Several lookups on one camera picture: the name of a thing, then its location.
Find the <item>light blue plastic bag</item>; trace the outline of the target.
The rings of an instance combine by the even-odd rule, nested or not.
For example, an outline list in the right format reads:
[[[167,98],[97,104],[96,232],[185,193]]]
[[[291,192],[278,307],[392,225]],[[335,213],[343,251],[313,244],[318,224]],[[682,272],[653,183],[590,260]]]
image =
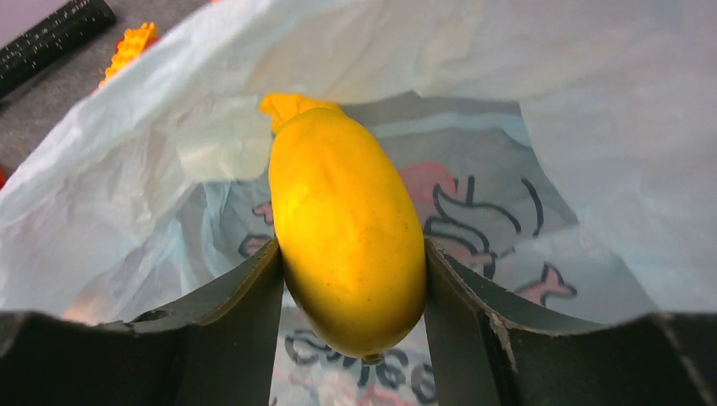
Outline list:
[[[276,242],[275,135],[256,109],[273,92],[339,103],[375,134],[425,258],[431,241],[601,326],[716,317],[713,1],[207,5],[9,179],[1,314],[130,322]],[[425,318],[371,365],[283,289],[267,405],[442,405]]]

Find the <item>yellow fake papaya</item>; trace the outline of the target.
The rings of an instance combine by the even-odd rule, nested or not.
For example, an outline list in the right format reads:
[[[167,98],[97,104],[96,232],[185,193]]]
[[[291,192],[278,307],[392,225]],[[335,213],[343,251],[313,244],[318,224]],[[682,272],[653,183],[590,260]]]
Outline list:
[[[338,105],[270,94],[268,179],[288,289],[337,352],[378,365],[422,315],[424,236],[378,140]]]

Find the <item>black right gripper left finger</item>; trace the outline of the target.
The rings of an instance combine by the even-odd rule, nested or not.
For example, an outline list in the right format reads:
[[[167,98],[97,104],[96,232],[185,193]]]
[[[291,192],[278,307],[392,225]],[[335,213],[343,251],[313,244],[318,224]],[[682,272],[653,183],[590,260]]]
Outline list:
[[[1,314],[4,405],[267,405],[282,307],[276,242],[130,322]]]

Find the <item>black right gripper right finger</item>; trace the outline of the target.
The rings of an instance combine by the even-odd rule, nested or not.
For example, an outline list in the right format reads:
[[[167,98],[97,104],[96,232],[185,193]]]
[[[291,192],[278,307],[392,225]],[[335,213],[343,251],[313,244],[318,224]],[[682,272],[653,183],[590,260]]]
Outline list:
[[[713,405],[716,317],[612,326],[563,315],[425,244],[424,313],[442,405]]]

